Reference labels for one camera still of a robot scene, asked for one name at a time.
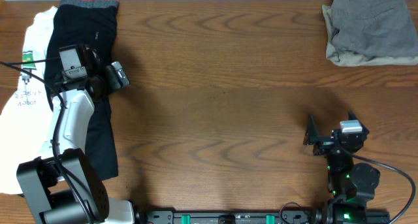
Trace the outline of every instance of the cable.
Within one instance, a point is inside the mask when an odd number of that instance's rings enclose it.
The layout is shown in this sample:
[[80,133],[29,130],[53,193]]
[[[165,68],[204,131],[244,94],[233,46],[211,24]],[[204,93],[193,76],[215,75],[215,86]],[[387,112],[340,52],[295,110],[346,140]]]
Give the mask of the cable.
[[60,57],[51,57],[51,58],[47,58],[47,59],[43,59],[43,60],[22,61],[22,62],[18,62],[18,63],[7,63],[7,64],[10,64],[10,65],[24,65],[24,64],[41,63],[41,62],[46,62],[46,61],[58,60],[58,59],[61,59],[61,58]]
[[398,213],[398,214],[397,214],[394,218],[392,218],[392,220],[389,222],[389,224],[394,223],[394,222],[395,222],[398,218],[400,218],[400,216],[404,215],[404,214],[405,214],[405,212],[406,212],[406,210],[408,210],[408,208],[411,206],[411,204],[412,204],[412,202],[413,202],[413,200],[414,200],[414,198],[415,198],[416,187],[415,187],[415,182],[412,180],[412,178],[411,178],[408,174],[406,174],[404,171],[402,171],[402,170],[400,170],[400,169],[398,169],[398,168],[392,167],[392,166],[390,166],[390,165],[386,165],[386,164],[384,164],[384,163],[380,163],[380,162],[374,161],[374,160],[372,160],[372,159],[367,159],[367,158],[364,158],[364,157],[361,157],[361,156],[355,155],[355,154],[350,153],[349,151],[347,151],[347,150],[346,150],[345,148],[343,148],[342,146],[340,146],[340,148],[342,149],[342,151],[343,151],[344,153],[346,153],[346,154],[348,154],[348,155],[352,156],[353,158],[360,159],[360,160],[362,160],[362,161],[366,161],[366,162],[368,162],[368,163],[372,163],[372,164],[375,164],[375,165],[379,165],[379,166],[381,166],[381,167],[383,167],[383,168],[387,168],[387,169],[389,169],[389,170],[392,170],[392,171],[394,171],[394,172],[399,173],[400,175],[402,175],[402,176],[404,176],[406,179],[408,179],[408,181],[411,183],[411,186],[412,186],[411,197],[410,197],[410,199],[408,200],[408,202],[406,203],[405,207],[404,207],[403,209],[401,209],[401,211],[400,211],[400,212],[399,212],[399,213]]
[[58,119],[57,119],[57,123],[55,125],[55,129],[54,129],[54,135],[52,137],[51,140],[51,144],[52,144],[52,153],[54,155],[54,161],[57,165],[58,171],[61,173],[62,177],[64,177],[64,180],[67,182],[68,186],[70,187],[72,193],[74,194],[74,196],[76,197],[76,200],[80,203],[84,213],[87,216],[87,220],[89,223],[93,224],[93,217],[91,216],[88,207],[86,206],[86,203],[84,203],[81,195],[79,194],[79,192],[77,191],[77,188],[74,186],[74,184],[71,182],[71,180],[69,179],[67,173],[65,172],[65,168],[63,167],[63,165],[61,164],[61,161],[58,158],[58,152],[57,152],[57,147],[58,147],[58,143],[57,143],[57,137],[58,137],[58,133],[59,133],[59,126],[61,124],[61,120],[62,117],[64,115],[64,109],[65,109],[65,101],[63,99],[63,97],[57,92],[55,91],[49,84],[47,84],[42,78],[39,78],[37,75],[34,75],[32,73],[30,73],[29,71],[25,71],[19,67],[15,67],[14,65],[11,65],[10,63],[4,63],[2,61],[0,61],[0,64],[6,66],[6,67],[10,67],[11,69],[14,69],[16,71],[20,71],[23,72],[27,75],[29,75],[30,77],[33,77],[39,81],[41,81],[46,87],[48,87],[49,89],[51,89],[51,91],[58,96],[59,101],[61,102],[61,110],[59,111],[59,115],[58,115]]
[[299,208],[300,208],[300,211],[302,211],[302,212],[304,212],[307,216],[308,216],[308,221],[307,222],[305,222],[305,223],[309,223],[310,222],[310,217],[311,217],[311,215],[307,212],[307,211],[305,211],[305,210],[303,210],[303,208],[298,204],[298,203],[296,203],[296,202],[287,202],[287,203],[285,203],[285,205],[283,205],[282,206],[282,208],[280,208],[280,211],[279,211],[279,217],[280,217],[280,219],[284,222],[284,223],[286,223],[286,224],[290,224],[288,221],[286,221],[284,218],[283,218],[283,216],[282,216],[282,214],[283,214],[283,209],[287,206],[287,205],[289,205],[289,204],[294,204],[294,205],[297,205]]

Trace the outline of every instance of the white t-shirt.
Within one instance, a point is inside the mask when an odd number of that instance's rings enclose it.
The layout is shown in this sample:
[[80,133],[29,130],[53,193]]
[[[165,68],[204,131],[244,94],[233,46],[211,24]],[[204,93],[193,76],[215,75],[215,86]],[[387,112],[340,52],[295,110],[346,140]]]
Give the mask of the white t-shirt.
[[[27,28],[23,48],[23,60],[41,60],[54,30],[56,7],[35,16],[33,25]],[[43,78],[45,63],[22,65]],[[19,76],[18,89],[7,101],[0,115],[0,193],[22,193],[16,178],[20,163],[37,157],[46,140],[52,119],[52,111],[46,98],[44,84],[25,74]]]

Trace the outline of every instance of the clothing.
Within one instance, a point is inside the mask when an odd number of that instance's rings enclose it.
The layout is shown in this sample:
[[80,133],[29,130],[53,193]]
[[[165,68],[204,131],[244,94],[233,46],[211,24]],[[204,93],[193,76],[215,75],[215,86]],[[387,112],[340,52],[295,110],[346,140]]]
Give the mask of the clothing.
[[[23,61],[46,58],[56,12],[57,8],[52,7],[38,13],[33,25],[26,29]],[[22,68],[44,77],[45,63],[25,64]],[[45,98],[42,82],[23,73],[19,76],[18,89],[0,115],[0,154],[4,157],[0,159],[1,193],[22,193],[16,178],[18,165],[38,156],[51,124],[52,112]]]
[[418,64],[418,35],[405,0],[334,0],[322,9],[334,64]]
[[[62,47],[88,44],[96,49],[102,65],[110,65],[110,53],[116,38],[118,5],[118,0],[61,0],[46,57],[59,57],[59,48]],[[56,81],[62,81],[62,70],[59,59],[47,62],[46,83],[53,85]],[[46,88],[46,92],[52,109],[50,90]],[[102,180],[118,175],[111,113],[107,97],[95,103],[86,137],[85,155]]]

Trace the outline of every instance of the wooden tabletop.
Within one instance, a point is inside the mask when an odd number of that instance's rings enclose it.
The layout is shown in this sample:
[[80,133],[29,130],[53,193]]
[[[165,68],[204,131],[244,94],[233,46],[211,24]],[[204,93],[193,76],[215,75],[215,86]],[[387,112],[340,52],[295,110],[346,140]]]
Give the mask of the wooden tabletop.
[[[110,96],[120,175],[104,182],[108,194],[177,210],[320,206],[330,197],[327,164],[302,145],[307,117],[329,135],[349,109],[370,130],[358,154],[418,181],[418,68],[326,60],[321,5],[331,3],[121,1],[112,55],[131,85]],[[1,61],[21,60],[26,28],[52,5],[0,8]],[[418,1],[408,5],[418,25]],[[17,78],[0,68],[1,106]],[[370,207],[394,216],[411,186],[378,169]],[[24,199],[0,201],[0,222],[33,222]],[[399,223],[418,223],[417,202]]]

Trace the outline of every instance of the folded gray cloth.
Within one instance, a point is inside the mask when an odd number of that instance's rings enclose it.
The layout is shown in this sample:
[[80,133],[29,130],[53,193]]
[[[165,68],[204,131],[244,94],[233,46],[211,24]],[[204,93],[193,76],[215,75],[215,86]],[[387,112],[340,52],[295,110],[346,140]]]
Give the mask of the folded gray cloth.
[[334,0],[322,9],[334,64],[418,64],[418,35],[405,0]]

